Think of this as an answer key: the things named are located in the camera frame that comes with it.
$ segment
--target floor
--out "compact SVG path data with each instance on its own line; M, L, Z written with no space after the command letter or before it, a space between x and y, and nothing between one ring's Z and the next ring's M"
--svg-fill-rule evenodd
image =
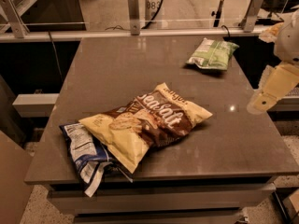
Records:
M127 0L79 0L87 29L90 31L107 31L111 29L128 29ZM249 0L227 0L224 5L221 23L228 27L237 26L245 12ZM153 28L211 28L213 18L211 12L216 11L219 0L164 0L164 7ZM140 8L140 18L144 20L144 8ZM299 121L275 122L282 139L299 163ZM38 142L26 144L25 149L34 156ZM280 176L275 180L278 188L298 187L298 176ZM46 199L47 190L42 186L34 186L32 195L24 211L21 224L72 223L74 217L61 214ZM265 199L255 207L245 210L250 224L283 224L278 207L272 197Z

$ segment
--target chip bag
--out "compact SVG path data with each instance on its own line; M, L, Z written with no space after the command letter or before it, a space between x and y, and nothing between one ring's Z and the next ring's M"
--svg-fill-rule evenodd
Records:
M204 38L186 63L196 64L203 70L226 71L229 60L238 48L239 46L233 42Z
M110 171L108 169L117 169L130 180L107 147L94 138L82 124L71 123L59 127L87 196L94 195L101 184L104 172Z
M283 22L276 23L275 25L270 26L259 34L259 39L266 43L275 43L278 39L278 33L282 25Z
M132 174L151 147L168 146L212 114L170 91L165 83L128 105L81 119Z

